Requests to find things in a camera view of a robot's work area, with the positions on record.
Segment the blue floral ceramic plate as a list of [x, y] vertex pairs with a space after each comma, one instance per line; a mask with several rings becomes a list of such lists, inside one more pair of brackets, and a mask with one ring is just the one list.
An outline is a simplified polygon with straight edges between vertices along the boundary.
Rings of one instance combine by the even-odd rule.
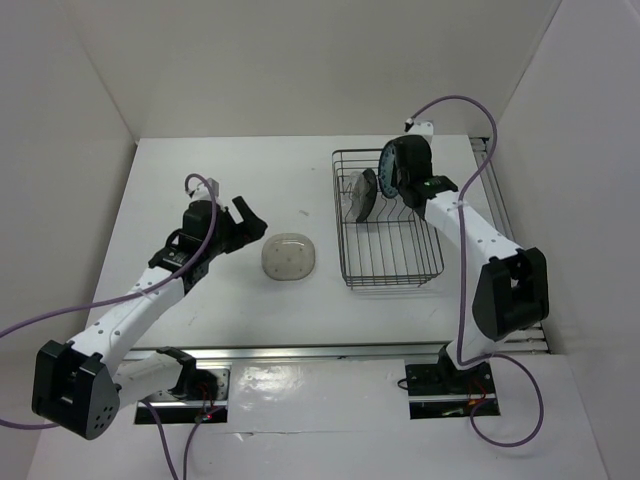
[[395, 182], [396, 142], [389, 141], [381, 150], [378, 162], [378, 184], [381, 194], [388, 199], [398, 195]]

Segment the black glossy round plate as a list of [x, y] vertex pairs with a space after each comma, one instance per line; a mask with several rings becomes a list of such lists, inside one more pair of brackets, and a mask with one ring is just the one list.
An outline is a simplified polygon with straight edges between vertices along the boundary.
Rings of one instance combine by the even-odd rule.
[[367, 220], [374, 208], [375, 201], [377, 199], [377, 177], [375, 172], [371, 168], [367, 168], [362, 172], [367, 181], [368, 189], [366, 193], [364, 210], [361, 216], [356, 220], [357, 223], [363, 223]]

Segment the clear textured glass plate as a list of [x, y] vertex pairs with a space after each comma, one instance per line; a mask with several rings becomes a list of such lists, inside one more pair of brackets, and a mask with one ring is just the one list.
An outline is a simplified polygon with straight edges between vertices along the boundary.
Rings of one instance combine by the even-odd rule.
[[367, 181], [362, 171], [354, 171], [345, 179], [341, 206], [346, 221], [356, 221], [361, 216], [367, 189]]

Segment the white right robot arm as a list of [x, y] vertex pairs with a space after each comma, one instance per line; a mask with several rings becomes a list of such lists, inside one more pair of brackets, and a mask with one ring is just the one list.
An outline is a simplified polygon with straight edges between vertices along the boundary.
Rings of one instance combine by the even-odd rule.
[[547, 262], [541, 250], [506, 238], [464, 199], [448, 177], [436, 175], [429, 140], [404, 135], [380, 154], [381, 192], [399, 196], [460, 253], [458, 332], [446, 346], [436, 379], [448, 392], [460, 391], [471, 369], [488, 360], [510, 334], [549, 315]]

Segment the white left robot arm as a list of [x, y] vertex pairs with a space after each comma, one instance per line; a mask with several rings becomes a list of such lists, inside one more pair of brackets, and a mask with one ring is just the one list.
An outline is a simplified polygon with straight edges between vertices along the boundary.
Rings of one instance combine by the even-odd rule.
[[209, 271], [210, 262], [261, 239], [267, 229], [242, 197], [242, 220], [209, 200], [189, 204], [182, 225], [149, 260], [132, 299], [114, 306], [66, 343], [47, 342], [36, 355], [33, 412], [87, 440], [104, 433], [117, 412], [166, 391], [176, 399], [211, 400], [216, 376], [175, 347], [141, 361], [124, 357], [146, 331], [180, 302]]

